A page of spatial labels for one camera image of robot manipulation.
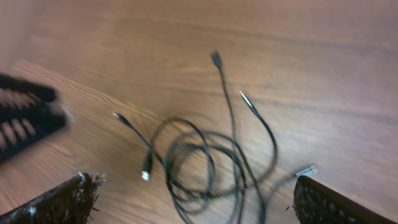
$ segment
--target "metal connector tip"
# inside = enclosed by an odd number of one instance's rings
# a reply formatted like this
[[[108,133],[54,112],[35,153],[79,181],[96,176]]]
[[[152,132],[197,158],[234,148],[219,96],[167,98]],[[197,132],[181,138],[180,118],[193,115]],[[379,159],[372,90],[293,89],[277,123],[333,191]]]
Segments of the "metal connector tip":
[[[252,108],[253,105],[251,104],[250,100],[246,97],[246,95],[243,94],[241,90],[239,90],[239,92],[241,93],[241,95],[242,95],[243,99],[245,100],[245,102]]]
[[[114,115],[115,117],[117,117],[118,119],[120,119],[120,117],[119,117],[119,115],[118,115],[117,113],[113,113],[113,115]]]
[[[313,166],[310,166],[310,167],[308,167],[308,168],[306,168],[304,170],[301,170],[300,172],[296,173],[295,176],[296,177],[300,177],[300,176],[306,175],[307,177],[310,177],[313,174],[317,174],[318,172],[319,171],[318,171],[318,168],[316,167],[316,165],[313,165]]]
[[[149,173],[142,171],[142,179],[144,179],[144,181],[149,181]]]

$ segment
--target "wood grain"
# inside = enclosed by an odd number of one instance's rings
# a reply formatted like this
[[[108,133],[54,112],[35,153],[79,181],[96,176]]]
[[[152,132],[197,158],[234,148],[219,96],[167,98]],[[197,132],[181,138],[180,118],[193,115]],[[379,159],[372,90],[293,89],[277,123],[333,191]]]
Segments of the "wood grain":
[[[230,133],[218,49],[238,120],[239,142],[256,174],[270,142],[243,103],[244,90],[276,134],[278,166],[262,184],[315,163],[318,181],[398,222],[398,2],[128,1],[46,2],[13,62],[13,75],[60,91],[70,128],[0,167],[0,212],[79,170],[104,172],[95,223],[180,223],[155,164],[141,180],[145,147],[113,117],[119,111],[149,137],[160,121],[181,116]],[[165,150],[176,135],[167,131]],[[230,162],[218,157],[229,183]],[[201,155],[187,161],[200,177]],[[269,208],[270,223],[298,223],[294,183]],[[254,223],[254,192],[244,223]],[[231,201],[215,202],[197,223],[224,222]]]

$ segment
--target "black cable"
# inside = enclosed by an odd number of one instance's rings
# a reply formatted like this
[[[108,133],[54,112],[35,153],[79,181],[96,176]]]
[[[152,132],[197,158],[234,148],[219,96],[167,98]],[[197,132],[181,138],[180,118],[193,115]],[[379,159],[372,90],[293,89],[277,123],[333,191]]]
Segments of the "black cable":
[[[294,177],[294,175],[289,175],[287,178],[284,178],[279,182],[277,185],[275,185],[272,190],[269,192],[267,197],[265,198],[266,201],[264,201],[264,198],[261,194],[261,191],[259,189],[258,183],[262,182],[265,180],[273,171],[276,162],[277,162],[277,143],[274,137],[274,134],[272,133],[270,127],[268,124],[264,121],[264,119],[261,117],[261,115],[257,112],[257,109],[252,105],[252,103],[249,101],[249,99],[242,93],[242,96],[252,112],[259,118],[260,122],[264,125],[266,128],[271,141],[272,141],[272,150],[273,150],[273,158],[271,161],[271,164],[269,167],[263,172],[262,175],[260,175],[258,178],[255,178],[254,174],[252,173],[251,167],[249,165],[248,160],[246,159],[246,156],[243,153],[243,150],[241,149],[240,145],[236,142],[236,127],[235,127],[235,119],[234,119],[234,113],[233,109],[231,106],[231,101],[229,99],[229,95],[226,89],[226,82],[224,78],[224,72],[222,69],[222,64],[221,64],[221,57],[219,53],[213,52],[211,54],[211,58],[213,60],[214,65],[216,65],[217,69],[220,72],[220,78],[221,78],[221,85],[223,87],[223,92],[226,98],[226,102],[228,105],[229,109],[229,114],[231,117],[231,125],[232,125],[232,137],[228,137],[224,134],[217,133],[214,131],[201,131],[199,128],[197,128],[193,123],[187,121],[186,119],[182,118],[170,118],[166,121],[164,121],[155,131],[150,143],[142,136],[142,134],[121,114],[115,114],[115,116],[127,127],[131,128],[147,145],[148,147],[148,153],[146,155],[146,161],[144,163],[144,169],[142,173],[142,177],[146,180],[149,179],[149,173],[152,168],[152,156],[155,156],[155,158],[163,165],[165,174],[166,174],[166,185],[167,188],[171,194],[174,206],[177,210],[178,215],[180,218],[183,220],[184,223],[190,223],[188,215],[197,215],[201,212],[204,212],[206,208],[209,206],[209,203],[212,200],[221,198],[221,197],[229,197],[229,196],[234,196],[234,206],[231,212],[231,216],[227,223],[232,223],[234,220],[237,220],[238,223],[241,221],[241,216],[242,216],[242,210],[244,206],[244,196],[245,196],[245,191],[250,188],[254,188],[256,190],[257,196],[258,196],[258,203],[259,203],[259,217],[258,217],[258,224],[265,223],[266,222],[266,209],[267,209],[267,204],[271,200],[273,194],[276,192],[276,190],[285,182],[289,181],[291,178]],[[171,143],[166,155],[164,158],[162,158],[157,151],[155,150],[155,142],[158,139],[159,135],[161,132],[164,130],[164,128],[167,125],[174,124],[174,123],[182,123],[187,126],[190,126],[193,131],[189,133],[183,133],[177,138],[173,140]],[[184,140],[192,138],[194,136],[200,137],[202,144],[192,144],[190,142],[186,142]],[[220,138],[224,139],[226,141],[229,141],[231,143],[232,149],[229,149],[227,147],[217,145],[217,144],[208,144],[207,139],[209,138]],[[223,190],[223,191],[215,191],[215,175],[216,175],[216,169],[215,169],[215,163],[214,160],[210,154],[210,149],[212,150],[217,150],[220,151],[224,154],[226,154],[229,158],[231,158],[233,162],[233,172],[234,172],[234,185],[228,189],[228,190]],[[205,153],[206,158],[207,158],[207,164],[208,164],[208,184],[205,190],[197,190],[197,189],[188,189],[184,187],[180,182],[177,181],[176,176],[178,176],[178,172],[180,170],[180,166],[182,163],[186,160],[186,158],[196,152],[196,151],[202,151]],[[247,173],[250,176],[251,179],[251,184],[248,184],[246,182],[246,174],[245,174],[245,169]],[[177,194],[175,189],[178,189],[180,192],[183,192],[185,196],[180,196]],[[197,209],[186,209],[182,204],[184,203],[192,203],[192,202],[201,202],[200,208]]]

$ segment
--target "wooden table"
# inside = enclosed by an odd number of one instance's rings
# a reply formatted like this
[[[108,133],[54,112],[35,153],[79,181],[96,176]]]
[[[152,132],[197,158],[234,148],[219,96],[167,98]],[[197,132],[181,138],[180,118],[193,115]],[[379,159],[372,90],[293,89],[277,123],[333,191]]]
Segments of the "wooden table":
[[[239,90],[274,130],[279,161],[263,192],[302,164],[313,178],[398,222],[398,1],[54,0],[41,5],[9,72],[60,91],[69,129],[0,166],[0,212],[79,170],[105,173],[95,223],[181,223],[155,163],[141,179],[146,147],[112,116],[150,137],[162,119],[187,118],[230,134],[209,53],[218,49],[237,114],[238,139],[256,174],[271,142]],[[166,133],[165,152],[173,132]],[[223,183],[230,161],[216,156]],[[201,186],[204,156],[183,167]],[[280,190],[269,223],[298,223],[294,183]],[[257,220],[248,192],[243,223]],[[229,198],[196,223],[224,223]]]

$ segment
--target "cable connector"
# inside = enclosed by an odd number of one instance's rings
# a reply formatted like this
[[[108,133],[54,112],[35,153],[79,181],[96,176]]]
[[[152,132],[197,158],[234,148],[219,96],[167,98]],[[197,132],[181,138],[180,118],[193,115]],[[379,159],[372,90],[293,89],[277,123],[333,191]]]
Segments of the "cable connector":
[[[124,125],[131,126],[131,123],[130,123],[123,115],[121,115],[121,114],[119,114],[119,113],[113,113],[113,115],[114,115],[118,120],[120,120],[120,122],[122,122]]]
[[[142,169],[142,178],[146,181],[149,180],[149,174],[152,170],[152,160],[152,153],[148,151],[144,162],[144,168]]]
[[[310,167],[308,167],[308,168],[306,168],[304,170],[301,170],[300,172],[296,173],[295,176],[296,177],[300,177],[300,176],[305,175],[307,177],[310,177],[313,174],[317,174],[318,172],[319,171],[318,171],[318,168],[316,167],[316,165],[313,165],[313,166],[310,166]]]
[[[218,68],[218,70],[222,70],[222,63],[221,63],[221,57],[220,54],[218,53],[218,51],[213,51],[211,54],[211,59],[214,63],[214,65],[216,65],[216,67]]]
[[[144,181],[149,181],[149,173],[146,171],[142,171],[142,179],[144,179]]]

